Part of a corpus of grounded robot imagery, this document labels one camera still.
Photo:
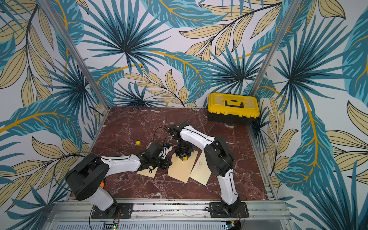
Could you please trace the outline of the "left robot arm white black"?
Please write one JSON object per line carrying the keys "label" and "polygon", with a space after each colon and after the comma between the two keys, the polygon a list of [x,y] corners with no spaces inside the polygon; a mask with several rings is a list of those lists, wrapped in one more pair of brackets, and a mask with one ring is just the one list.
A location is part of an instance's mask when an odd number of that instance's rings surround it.
{"label": "left robot arm white black", "polygon": [[66,174],[65,180],[78,201],[88,201],[103,216],[117,218],[121,209],[101,183],[106,177],[118,173],[144,170],[152,173],[156,168],[167,170],[172,165],[171,160],[166,158],[171,150],[172,146],[168,143],[154,142],[142,152],[129,156],[106,157],[90,153]]}

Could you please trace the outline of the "manila envelope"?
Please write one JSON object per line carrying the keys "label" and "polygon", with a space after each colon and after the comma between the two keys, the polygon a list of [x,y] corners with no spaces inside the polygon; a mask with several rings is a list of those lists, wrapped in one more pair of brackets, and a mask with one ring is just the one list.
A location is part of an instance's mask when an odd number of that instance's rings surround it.
{"label": "manila envelope", "polygon": [[211,170],[208,168],[205,153],[201,152],[189,177],[206,186],[210,176]]}
{"label": "manila envelope", "polygon": [[157,167],[157,159],[156,153],[157,150],[156,144],[153,145],[150,143],[145,150],[141,151],[137,157],[140,160],[141,165],[137,169],[137,173],[140,175],[148,176],[148,177],[155,177],[156,174],[156,167]]}
{"label": "manila envelope", "polygon": [[197,155],[198,152],[194,151],[188,160],[182,161],[174,153],[171,158],[172,165],[168,168],[168,176],[183,183],[187,183]]}

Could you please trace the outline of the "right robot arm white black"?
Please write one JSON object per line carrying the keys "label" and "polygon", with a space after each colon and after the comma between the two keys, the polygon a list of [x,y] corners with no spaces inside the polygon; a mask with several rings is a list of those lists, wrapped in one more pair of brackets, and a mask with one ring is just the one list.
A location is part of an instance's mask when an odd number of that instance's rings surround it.
{"label": "right robot arm white black", "polygon": [[221,201],[209,204],[212,218],[248,218],[246,202],[241,202],[235,188],[233,178],[234,157],[226,140],[222,137],[211,137],[194,129],[187,123],[173,125],[168,128],[169,134],[177,140],[175,155],[181,160],[191,160],[193,147],[203,150],[206,164],[214,174],[220,186]]}

